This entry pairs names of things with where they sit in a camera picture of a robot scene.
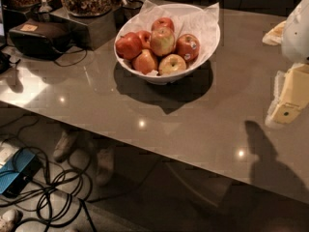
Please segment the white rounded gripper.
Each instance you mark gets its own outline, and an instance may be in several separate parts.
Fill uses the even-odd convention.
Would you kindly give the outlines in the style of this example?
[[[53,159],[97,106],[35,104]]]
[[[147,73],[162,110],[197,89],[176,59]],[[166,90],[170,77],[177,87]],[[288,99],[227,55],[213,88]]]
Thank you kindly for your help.
[[[301,0],[287,20],[269,30],[262,42],[281,44],[282,54],[295,63],[274,78],[273,101],[265,124],[277,129],[293,122],[309,104],[309,0]]]

